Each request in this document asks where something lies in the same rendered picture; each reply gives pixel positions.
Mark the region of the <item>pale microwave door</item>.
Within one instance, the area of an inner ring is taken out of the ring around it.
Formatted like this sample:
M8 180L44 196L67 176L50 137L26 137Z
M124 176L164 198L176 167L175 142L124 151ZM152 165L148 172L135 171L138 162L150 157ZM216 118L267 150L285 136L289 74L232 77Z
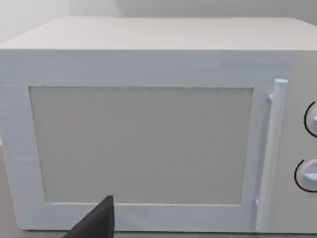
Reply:
M23 230L103 198L124 232L253 232L288 51L0 50L0 139Z

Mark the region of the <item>pale microwave knob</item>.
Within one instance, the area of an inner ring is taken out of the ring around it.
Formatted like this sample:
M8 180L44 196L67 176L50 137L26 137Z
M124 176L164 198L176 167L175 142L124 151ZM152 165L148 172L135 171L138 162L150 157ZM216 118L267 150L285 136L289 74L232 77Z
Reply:
M317 102L309 104L304 113L304 128L306 132L314 138L317 138Z
M317 193L317 159L301 160L294 170L295 185L307 193Z

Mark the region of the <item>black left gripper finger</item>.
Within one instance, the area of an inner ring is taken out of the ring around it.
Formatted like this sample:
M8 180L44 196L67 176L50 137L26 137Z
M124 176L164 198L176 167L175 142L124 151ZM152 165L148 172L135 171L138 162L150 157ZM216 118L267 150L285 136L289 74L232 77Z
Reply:
M114 199L103 199L62 238L114 238Z

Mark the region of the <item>pale microwave oven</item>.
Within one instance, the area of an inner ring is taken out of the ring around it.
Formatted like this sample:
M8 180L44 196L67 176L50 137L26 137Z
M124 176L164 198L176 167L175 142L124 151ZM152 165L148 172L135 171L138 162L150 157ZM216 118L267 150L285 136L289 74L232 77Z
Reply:
M317 233L317 193L300 190L293 179L301 160L317 159L317 138L303 122L309 104L317 102L317 27L293 18L66 17L1 49L292 52L265 233Z

